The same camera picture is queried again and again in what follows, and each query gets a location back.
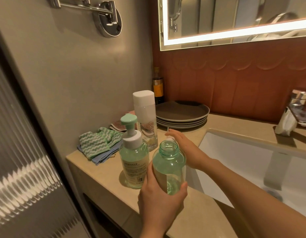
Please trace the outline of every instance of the bottle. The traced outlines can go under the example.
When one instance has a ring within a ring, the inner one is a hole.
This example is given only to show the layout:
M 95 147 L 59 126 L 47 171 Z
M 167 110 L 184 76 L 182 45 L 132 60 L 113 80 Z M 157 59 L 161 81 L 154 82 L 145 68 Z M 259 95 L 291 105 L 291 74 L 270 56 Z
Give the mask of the bottle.
M 149 90 L 135 92 L 133 103 L 137 129 L 142 133 L 149 151 L 152 151 L 158 147 L 154 93 Z
M 142 187 L 149 165 L 149 148 L 142 139 L 141 132 L 134 129 L 137 117 L 126 114 L 121 119 L 127 132 L 122 135 L 123 143 L 119 148 L 123 171 L 130 188 Z
M 161 142 L 153 155 L 153 168 L 157 182 L 164 192 L 176 194 L 186 176 L 186 157 L 172 139 Z
M 164 103 L 163 78 L 159 72 L 160 68 L 154 68 L 153 91 L 156 105 Z

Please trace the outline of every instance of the stack of plates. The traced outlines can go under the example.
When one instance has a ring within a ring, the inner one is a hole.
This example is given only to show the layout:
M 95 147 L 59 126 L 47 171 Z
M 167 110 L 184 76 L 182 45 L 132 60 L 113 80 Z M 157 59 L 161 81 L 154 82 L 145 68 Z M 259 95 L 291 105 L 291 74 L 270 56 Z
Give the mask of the stack of plates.
M 192 101 L 169 101 L 156 106 L 156 121 L 169 128 L 195 128 L 206 123 L 209 114 L 206 105 Z

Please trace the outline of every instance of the mirror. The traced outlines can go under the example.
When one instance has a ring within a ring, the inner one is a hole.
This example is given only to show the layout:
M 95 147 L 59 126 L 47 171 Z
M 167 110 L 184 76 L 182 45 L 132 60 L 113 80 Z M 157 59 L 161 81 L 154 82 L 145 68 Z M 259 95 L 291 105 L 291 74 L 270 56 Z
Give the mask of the mirror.
M 306 36 L 306 0 L 158 0 L 161 51 Z

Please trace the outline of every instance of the blue cloth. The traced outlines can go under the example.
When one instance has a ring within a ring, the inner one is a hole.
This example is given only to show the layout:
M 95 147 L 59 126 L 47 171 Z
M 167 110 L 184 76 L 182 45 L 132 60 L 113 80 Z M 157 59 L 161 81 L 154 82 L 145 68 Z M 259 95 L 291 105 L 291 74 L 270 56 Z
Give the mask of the blue cloth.
M 108 150 L 106 152 L 103 152 L 103 153 L 97 155 L 96 157 L 94 157 L 92 159 L 92 162 L 95 165 L 98 165 L 100 163 L 104 163 L 112 154 L 114 154 L 115 152 L 117 152 L 119 150 L 119 147 L 120 147 L 121 144 L 122 144 L 122 140 L 120 140 L 118 143 L 116 143 L 114 146 L 112 146 L 110 150 Z M 84 153 L 83 150 L 81 149 L 80 145 L 78 145 L 77 148 L 80 152 Z

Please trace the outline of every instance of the left hand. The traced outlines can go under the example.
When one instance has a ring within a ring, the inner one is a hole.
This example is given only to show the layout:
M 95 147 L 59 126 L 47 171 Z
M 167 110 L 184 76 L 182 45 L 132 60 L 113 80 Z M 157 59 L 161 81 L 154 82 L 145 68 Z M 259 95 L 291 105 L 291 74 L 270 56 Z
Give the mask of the left hand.
M 163 237 L 175 220 L 186 196 L 187 182 L 181 185 L 180 191 L 175 195 L 171 196 L 165 193 L 155 178 L 153 165 L 150 162 L 138 196 L 140 215 L 143 221 L 140 237 Z

